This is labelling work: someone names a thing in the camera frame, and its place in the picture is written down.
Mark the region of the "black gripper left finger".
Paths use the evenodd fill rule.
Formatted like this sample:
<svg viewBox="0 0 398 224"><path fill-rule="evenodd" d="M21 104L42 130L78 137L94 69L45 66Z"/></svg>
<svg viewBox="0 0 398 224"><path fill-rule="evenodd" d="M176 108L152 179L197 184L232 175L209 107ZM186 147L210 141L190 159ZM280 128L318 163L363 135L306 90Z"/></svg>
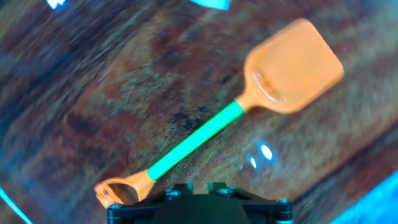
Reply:
<svg viewBox="0 0 398 224"><path fill-rule="evenodd" d="M193 194L193 184L175 184L171 189L159 192L134 205L114 203L107 208L107 224L128 224L142 217L153 217L165 202Z"/></svg>

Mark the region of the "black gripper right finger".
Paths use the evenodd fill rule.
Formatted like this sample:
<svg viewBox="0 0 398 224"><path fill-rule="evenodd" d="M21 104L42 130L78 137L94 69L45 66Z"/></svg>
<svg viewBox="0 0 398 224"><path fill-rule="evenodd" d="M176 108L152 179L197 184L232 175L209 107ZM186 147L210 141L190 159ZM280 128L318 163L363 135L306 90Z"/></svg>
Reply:
<svg viewBox="0 0 398 224"><path fill-rule="evenodd" d="M236 202L249 223L294 224L294 206L287 199L269 200L224 182L209 183L208 193Z"/></svg>

